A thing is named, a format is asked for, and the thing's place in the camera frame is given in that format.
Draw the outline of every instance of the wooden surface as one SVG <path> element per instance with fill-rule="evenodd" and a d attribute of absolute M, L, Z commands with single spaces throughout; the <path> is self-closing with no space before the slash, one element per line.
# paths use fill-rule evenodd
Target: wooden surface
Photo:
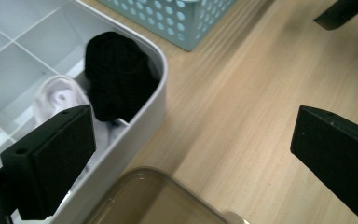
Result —
<path fill-rule="evenodd" d="M 312 20 L 333 1 L 238 0 L 186 52 L 85 2 L 155 42 L 168 59 L 166 118 L 128 169 L 162 169 L 252 224 L 358 223 L 290 153 L 300 105 L 358 123 L 358 16 L 328 32 Z"/>

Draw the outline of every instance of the blue basket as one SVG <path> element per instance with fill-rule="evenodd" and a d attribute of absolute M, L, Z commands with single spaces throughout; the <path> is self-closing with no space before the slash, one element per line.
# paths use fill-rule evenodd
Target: blue basket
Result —
<path fill-rule="evenodd" d="M 195 48 L 235 0 L 98 0 L 185 50 Z"/>

